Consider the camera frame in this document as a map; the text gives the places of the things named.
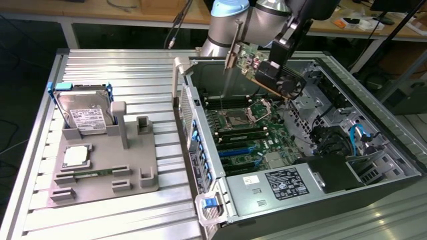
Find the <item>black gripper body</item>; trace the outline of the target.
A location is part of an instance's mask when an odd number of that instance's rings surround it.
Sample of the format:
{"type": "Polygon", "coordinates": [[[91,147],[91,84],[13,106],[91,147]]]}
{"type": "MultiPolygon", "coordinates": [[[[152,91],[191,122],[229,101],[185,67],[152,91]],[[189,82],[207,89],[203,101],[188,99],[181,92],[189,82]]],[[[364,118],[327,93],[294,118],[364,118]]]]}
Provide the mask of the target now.
{"type": "Polygon", "coordinates": [[[291,14],[298,20],[327,20],[340,0],[289,0],[291,14]]]}

